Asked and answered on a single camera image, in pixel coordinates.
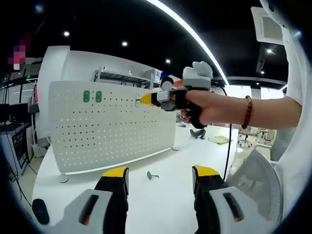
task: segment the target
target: white desk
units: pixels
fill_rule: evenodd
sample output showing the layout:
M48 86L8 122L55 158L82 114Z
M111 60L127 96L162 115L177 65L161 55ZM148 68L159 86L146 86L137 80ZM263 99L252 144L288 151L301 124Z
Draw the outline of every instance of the white desk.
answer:
M212 167L223 177L228 144L217 145L208 140L190 136L190 125L177 127L175 146L179 151L169 150L161 154L128 164L129 211L127 234L190 234L197 230L194 211L192 166L198 164ZM207 137L229 136L229 128L208 126ZM232 144L228 171L234 159L238 130L232 130ZM149 180L150 171L160 178ZM86 189L92 189L102 171L69 175L68 182L59 182L52 147L48 150L35 182L33 199L45 201L50 216L50 225L63 217L64 208Z

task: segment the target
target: black ceiling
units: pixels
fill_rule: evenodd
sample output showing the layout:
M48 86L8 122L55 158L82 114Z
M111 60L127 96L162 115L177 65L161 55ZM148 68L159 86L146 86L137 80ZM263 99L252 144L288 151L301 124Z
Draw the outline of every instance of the black ceiling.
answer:
M256 40L250 8L258 0L162 0L189 25L210 48L229 77L259 77L287 81L288 63L283 46ZM27 57L43 57L47 46L70 45L71 50L109 54L137 61L181 77L193 61L207 61L197 42L171 17L145 0L42 1L44 12L36 13L36 2L23 1L12 8L14 21L9 44L19 43L24 33L31 35ZM65 38L63 31L70 32ZM122 47L126 40L128 47ZM256 72L259 54L266 55L262 75ZM214 76L219 76L214 68ZM231 81L255 85L255 81ZM281 84L261 83L280 88Z

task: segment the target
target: bracelet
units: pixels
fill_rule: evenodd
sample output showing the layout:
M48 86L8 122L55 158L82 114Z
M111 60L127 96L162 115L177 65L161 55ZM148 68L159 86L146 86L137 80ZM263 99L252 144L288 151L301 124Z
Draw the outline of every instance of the bracelet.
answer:
M247 126L249 124L249 121L250 121L250 118L252 116L252 111L253 111L252 98L249 95L247 95L245 98L248 100L248 109L247 109L247 113L246 113L244 124L242 125L242 129L246 129L247 128Z

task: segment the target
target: human arm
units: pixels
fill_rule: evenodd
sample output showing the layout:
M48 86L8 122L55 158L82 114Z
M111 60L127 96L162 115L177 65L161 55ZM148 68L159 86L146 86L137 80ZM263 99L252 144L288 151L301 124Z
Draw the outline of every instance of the human arm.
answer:
M248 101L245 98L227 97L208 91L188 91L186 99L202 108L199 121L204 124L232 123L243 125ZM253 111L249 126L268 129L296 127L301 105L290 97L281 99L253 99ZM187 112L184 120L190 121Z

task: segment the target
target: pegboard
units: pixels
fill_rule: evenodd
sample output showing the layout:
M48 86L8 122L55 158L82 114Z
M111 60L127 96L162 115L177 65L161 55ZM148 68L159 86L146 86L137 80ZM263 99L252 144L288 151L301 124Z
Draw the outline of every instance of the pegboard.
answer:
M109 168L171 148L176 114L136 106L137 96L148 92L108 83L52 82L50 136L59 171Z

